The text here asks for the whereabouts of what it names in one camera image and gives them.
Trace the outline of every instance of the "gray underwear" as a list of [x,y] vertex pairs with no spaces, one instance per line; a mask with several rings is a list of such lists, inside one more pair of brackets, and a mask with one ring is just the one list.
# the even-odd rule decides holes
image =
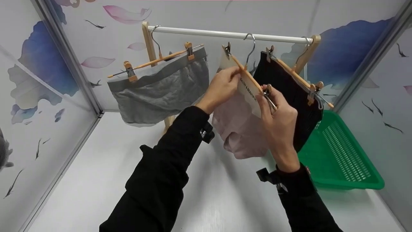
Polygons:
[[193,60],[183,53],[157,66],[137,69],[135,82],[127,76],[109,80],[123,121],[152,126],[194,104],[209,86],[209,69],[204,47],[193,54]]

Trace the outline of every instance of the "wooden post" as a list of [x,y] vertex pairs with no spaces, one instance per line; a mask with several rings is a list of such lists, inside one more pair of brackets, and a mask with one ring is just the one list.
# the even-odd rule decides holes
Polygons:
[[[153,45],[153,40],[152,40],[151,34],[150,34],[150,32],[149,32],[148,26],[149,26],[149,22],[144,21],[144,22],[142,23],[143,36],[144,36],[144,38],[145,38],[147,54],[149,55],[149,61],[154,61],[154,60],[156,60],[157,58],[156,58],[156,53],[155,53],[155,47],[154,47],[154,45]],[[165,125],[165,127],[164,127],[163,134],[166,133],[167,129],[169,129],[169,127],[172,125],[172,123],[173,123],[174,120],[175,120],[175,116],[174,116],[174,115],[173,115],[173,116],[170,116],[170,117],[168,117],[168,118],[166,118],[166,119],[164,120],[164,125]]]

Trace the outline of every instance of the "pink petal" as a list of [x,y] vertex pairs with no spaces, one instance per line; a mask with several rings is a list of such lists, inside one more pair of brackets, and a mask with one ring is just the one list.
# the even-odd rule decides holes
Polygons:
[[144,50],[146,48],[146,44],[141,43],[141,42],[136,42],[136,43],[130,44],[127,48],[130,48],[130,49],[135,50],[135,51],[141,51],[141,50]]
[[69,7],[72,5],[72,3],[70,2],[70,0],[54,0],[57,4],[62,5],[62,6],[66,6]]
[[404,88],[406,89],[406,92],[412,96],[412,85],[407,85],[404,86]]
[[142,8],[139,13],[133,13],[113,5],[103,6],[103,8],[110,15],[110,17],[123,24],[139,23],[149,17],[152,12],[151,9]]
[[113,63],[115,59],[108,59],[103,57],[89,57],[82,63],[83,66],[91,69],[99,69]]
[[370,77],[368,77],[365,82],[362,84],[362,87],[369,88],[369,89],[377,89],[379,86],[372,81]]

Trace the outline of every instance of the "white hanging rod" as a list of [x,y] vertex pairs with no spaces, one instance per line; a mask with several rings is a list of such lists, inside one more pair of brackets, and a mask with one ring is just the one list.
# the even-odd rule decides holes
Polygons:
[[[147,28],[149,31],[152,31],[154,26],[148,26]],[[234,39],[244,39],[245,36],[247,35],[247,33],[238,33],[238,32],[207,31],[207,30],[175,28],[175,27],[165,27],[165,26],[157,27],[155,32],[181,34],[181,35],[193,35],[193,36],[212,36],[212,37],[223,37],[223,38],[234,38]],[[313,39],[311,38],[290,37],[290,36],[271,36],[271,35],[261,35],[261,34],[253,34],[253,36],[255,37],[255,40],[260,40],[260,41],[303,43],[303,44],[312,44],[313,42]]]

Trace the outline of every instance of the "clothing rack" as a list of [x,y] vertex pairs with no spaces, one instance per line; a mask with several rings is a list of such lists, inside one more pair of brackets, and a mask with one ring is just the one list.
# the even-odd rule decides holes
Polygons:
[[[156,60],[155,47],[153,45],[153,39],[151,37],[151,32],[156,28],[156,33],[171,33],[180,35],[192,35],[192,36],[210,36],[210,37],[221,37],[221,38],[235,38],[244,39],[248,33],[238,33],[238,32],[228,32],[228,31],[208,31],[208,30],[198,30],[198,29],[187,29],[187,28],[174,28],[174,27],[163,27],[163,26],[150,26],[149,22],[144,21],[142,23],[143,36],[146,43],[147,54],[149,55],[149,60]],[[272,35],[262,35],[253,34],[255,40],[258,41],[272,41],[272,42],[284,42],[284,43],[300,43],[307,44],[309,47],[307,50],[299,57],[296,62],[293,72],[299,74],[306,63],[309,61],[310,57],[318,47],[321,37],[319,35],[313,35],[311,38],[305,37],[291,37],[291,36],[272,36]],[[165,129],[173,123],[175,116],[168,117],[164,120]]]

